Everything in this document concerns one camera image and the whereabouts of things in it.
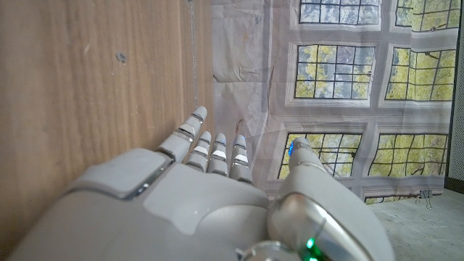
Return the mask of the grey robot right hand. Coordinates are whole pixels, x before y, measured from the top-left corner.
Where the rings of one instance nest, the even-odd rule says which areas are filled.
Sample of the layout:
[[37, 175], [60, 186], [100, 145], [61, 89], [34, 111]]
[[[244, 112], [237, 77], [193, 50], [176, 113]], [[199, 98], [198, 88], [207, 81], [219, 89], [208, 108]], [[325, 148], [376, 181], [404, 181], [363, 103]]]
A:
[[305, 138], [269, 198], [246, 141], [202, 131], [198, 107], [155, 150], [132, 149], [72, 182], [12, 260], [393, 260], [376, 215]]

